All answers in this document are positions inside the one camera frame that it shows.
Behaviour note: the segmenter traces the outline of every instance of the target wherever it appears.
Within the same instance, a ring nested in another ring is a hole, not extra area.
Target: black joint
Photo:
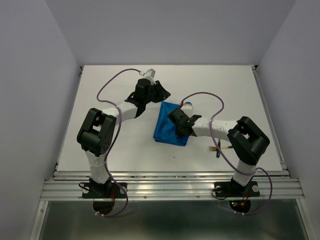
[[[188,117],[184,111],[177,107],[167,117],[175,125],[175,135],[181,137],[197,136],[192,126],[195,125],[197,119],[201,118],[201,115]]]
[[[104,154],[109,149],[117,118],[103,114],[101,110],[91,108],[79,130],[76,141],[81,144],[81,148],[90,151],[96,157]]]
[[[270,144],[269,138],[247,116],[237,121],[237,125],[229,130],[227,136],[239,159],[251,166],[257,165]]]
[[[151,85],[148,79],[141,78],[135,85],[135,91],[128,96],[125,102],[132,103],[138,108],[135,115],[137,118],[146,110],[148,103],[162,102],[170,97],[170,95],[159,81],[155,81],[155,84]]]
[[[109,178],[105,183],[97,183],[91,177],[89,178],[89,191],[100,196],[105,196],[111,191],[111,179]]]

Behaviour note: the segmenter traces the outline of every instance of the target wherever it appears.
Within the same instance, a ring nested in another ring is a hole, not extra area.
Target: wire
[[[220,100],[221,104],[222,104],[222,107],[219,111],[217,111],[211,118],[210,120],[212,121],[214,119],[215,116],[217,116],[219,113],[222,112],[222,110],[225,108],[225,103],[224,101],[222,100],[221,97],[219,97],[218,95],[214,94],[214,93],[211,93],[211,92],[207,92],[207,91],[199,91],[199,92],[195,92],[193,94],[190,94],[188,96],[186,96],[184,99],[182,99],[181,102],[184,102],[186,99],[194,96],[194,95],[198,95],[198,94],[207,94],[207,95],[211,95],[211,96],[214,96],[216,97],[217,99]],[[250,172],[250,173],[246,173],[246,172],[243,172],[243,171],[240,171],[239,169],[237,169],[235,166],[233,166],[233,164],[228,160],[227,156],[222,152],[222,150],[220,149],[220,146],[218,145],[216,139],[215,139],[215,135],[214,135],[214,131],[212,129],[212,124],[210,123],[209,124],[209,129],[210,129],[210,134],[211,134],[211,137],[212,137],[212,140],[214,142],[214,145],[216,147],[216,149],[220,152],[220,154],[222,155],[222,157],[224,158],[224,160],[229,164],[229,166],[231,168],[233,168],[233,170],[235,170],[236,172],[238,172],[239,174],[242,174],[242,175],[246,175],[246,176],[253,176],[255,175],[255,171],[254,172]]]
[[[241,206],[245,205],[245,204],[248,202],[248,199],[249,199],[249,192],[247,191],[247,192],[246,192],[246,196],[244,196],[244,197],[242,198],[242,200],[241,200],[241,202],[240,202],[240,205],[241,205]]]
[[[117,138],[118,138],[118,136],[119,136],[119,133],[120,133],[121,123],[122,123],[122,113],[121,113],[121,109],[120,109],[120,108],[117,106],[117,104],[115,104],[114,102],[109,101],[109,100],[102,100],[102,99],[99,98],[99,96],[100,96],[100,93],[103,91],[103,89],[104,89],[112,80],[114,80],[114,79],[115,79],[116,77],[118,77],[120,74],[122,74],[122,73],[124,73],[124,72],[127,72],[127,71],[136,71],[136,72],[140,73],[140,70],[138,70],[138,69],[135,69],[135,68],[126,68],[126,69],[118,72],[118,73],[117,73],[116,75],[114,75],[109,81],[107,81],[106,84],[104,84],[104,85],[102,86],[102,88],[99,90],[99,92],[98,92],[97,95],[96,95],[96,100],[97,100],[98,102],[111,104],[111,105],[115,106],[115,108],[116,108],[116,109],[118,110],[118,112],[119,112],[119,125],[118,125],[118,129],[117,129],[116,134],[115,134],[115,137],[114,137],[114,139],[113,139],[113,141],[112,141],[112,143],[111,143],[111,145],[110,145],[110,147],[109,147],[109,149],[108,149],[108,151],[107,151],[107,153],[106,153],[106,155],[105,155],[105,157],[104,157],[104,168],[105,168],[107,174],[110,176],[111,180],[115,183],[115,185],[124,192],[125,198],[126,198],[126,200],[125,200],[125,205],[123,206],[123,208],[120,209],[118,212],[116,212],[116,213],[114,213],[114,214],[111,214],[111,215],[103,215],[103,214],[100,214],[99,212],[93,210],[96,215],[98,215],[98,216],[100,216],[100,217],[104,217],[104,218],[114,217],[114,216],[117,216],[117,215],[119,215],[120,213],[122,213],[122,212],[125,210],[125,208],[127,207],[128,202],[129,202],[129,199],[128,199],[127,191],[115,180],[115,178],[114,178],[114,177],[112,176],[112,174],[110,173],[110,171],[109,171],[109,169],[108,169],[108,163],[107,163],[108,155],[109,155],[111,149],[113,148],[113,146],[114,146],[114,144],[115,144],[115,142],[116,142],[116,140],[117,140]]]
[[[90,191],[89,188],[86,188],[85,186],[81,186],[80,184],[85,184],[84,182],[80,182],[80,183],[78,184],[78,186],[79,186],[81,189],[83,189],[83,190]]]
[[[115,199],[115,189],[112,189],[112,193],[111,193],[111,199],[112,199],[112,202],[116,202],[116,199]]]
[[[218,200],[225,200],[225,199],[227,199],[226,197],[224,197],[224,198],[216,197],[216,196],[214,195],[214,192],[215,192],[215,191],[216,191],[216,190],[213,189],[213,191],[212,191],[212,193],[211,193],[212,197],[214,197],[215,199],[218,199]]]
[[[195,92],[195,93],[193,93],[193,94],[190,94],[190,95],[186,96],[184,99],[182,99],[181,102],[183,103],[186,99],[188,99],[188,98],[190,98],[190,97],[192,97],[192,96],[194,96],[194,95],[198,95],[198,94],[211,95],[211,96],[214,96],[214,97],[216,97],[217,99],[220,100],[220,102],[221,102],[221,104],[222,104],[222,107],[221,107],[221,109],[220,109],[219,111],[217,111],[214,115],[212,115],[212,117],[210,118],[210,120],[212,121],[212,120],[215,118],[215,116],[217,116],[219,113],[221,113],[221,112],[223,111],[223,109],[225,108],[225,103],[224,103],[224,101],[222,100],[221,97],[219,97],[218,95],[216,95],[216,94],[214,94],[214,93],[207,92],[207,91],[199,91],[199,92]],[[216,141],[216,139],[215,139],[215,136],[214,136],[214,131],[213,131],[213,129],[212,129],[212,124],[209,124],[209,129],[210,129],[210,134],[211,134],[212,140],[213,140],[213,142],[214,142],[214,145],[216,146],[216,149],[221,153],[222,157],[223,157],[224,160],[229,164],[229,166],[230,166],[231,168],[233,168],[233,169],[234,169],[236,172],[238,172],[239,174],[246,175],[246,176],[253,176],[253,175],[256,174],[256,170],[262,170],[262,171],[265,173],[265,175],[268,177],[269,182],[270,182],[270,195],[269,195],[269,198],[268,198],[268,200],[266,201],[265,205],[264,205],[263,207],[261,207],[260,209],[258,209],[258,210],[256,210],[256,211],[253,211],[253,212],[249,212],[249,213],[241,213],[241,212],[234,211],[234,213],[241,214],[241,215],[253,215],[253,214],[256,214],[256,213],[261,212],[261,211],[262,211],[263,209],[265,209],[266,206],[269,204],[269,202],[270,202],[270,200],[271,200],[271,197],[272,197],[273,184],[272,184],[271,177],[269,176],[269,174],[267,173],[267,171],[264,170],[262,167],[256,167],[255,170],[254,170],[253,172],[251,172],[251,173],[246,173],[246,172],[242,172],[242,171],[238,170],[235,166],[233,166],[233,164],[228,160],[228,158],[226,157],[226,155],[222,152],[222,150],[221,150],[220,147],[218,146],[218,143],[217,143],[217,141]]]

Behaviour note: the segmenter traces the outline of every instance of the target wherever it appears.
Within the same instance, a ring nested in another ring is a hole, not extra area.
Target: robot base
[[[214,192],[217,198],[242,198],[247,193],[250,198],[260,197],[256,181],[250,181],[245,187],[235,184],[234,181],[217,181],[214,183]]]
[[[114,198],[115,199],[125,199],[126,195],[120,188],[114,183],[111,182],[109,179],[105,184],[100,184],[94,182],[91,178],[89,179],[90,182],[84,182],[83,186],[90,191],[82,191],[82,198],[83,199],[111,199],[112,192],[114,191]],[[118,182],[121,187],[127,190],[127,183],[126,182]]]

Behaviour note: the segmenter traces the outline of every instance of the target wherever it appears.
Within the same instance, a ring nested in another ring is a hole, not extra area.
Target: small white object
[[[258,187],[257,185],[253,185],[253,186],[252,186],[252,190],[253,190],[255,193],[257,193],[257,192],[259,192],[259,187]]]
[[[154,79],[155,70],[153,70],[152,68],[149,69],[149,70],[146,71],[146,72],[140,71],[139,74],[140,74],[144,79],[148,79],[148,80],[151,82],[151,85],[156,84],[155,79]]]
[[[216,186],[216,187],[215,187],[215,191],[216,191],[217,193],[221,193],[221,192],[222,192],[221,186]]]
[[[120,188],[120,193],[121,193],[121,194],[125,194],[125,192]]]
[[[86,190],[86,189],[82,189],[82,192],[83,192],[84,194],[89,193],[89,191],[88,191],[88,190]]]
[[[185,102],[183,106],[181,107],[181,110],[189,117],[191,118],[193,115],[193,109],[191,102]]]

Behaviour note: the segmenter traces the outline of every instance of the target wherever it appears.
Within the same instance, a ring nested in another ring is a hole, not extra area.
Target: robotic arm
[[[171,94],[159,81],[154,80],[155,71],[148,70],[138,80],[135,91],[117,107],[121,110],[121,122],[139,117],[150,102],[159,103]],[[77,142],[85,151],[90,165],[90,187],[95,193],[104,195],[110,184],[105,169],[105,156],[112,143],[116,125],[119,124],[119,111],[116,107],[98,110],[91,108],[77,135]]]
[[[239,157],[238,171],[234,173],[230,183],[216,183],[219,187],[223,186],[219,190],[221,197],[241,197],[251,191],[253,172],[270,140],[249,117],[243,116],[238,121],[211,121],[201,115],[188,117],[177,107],[168,118],[175,124],[177,136],[211,137],[211,124],[215,138],[232,144]]]

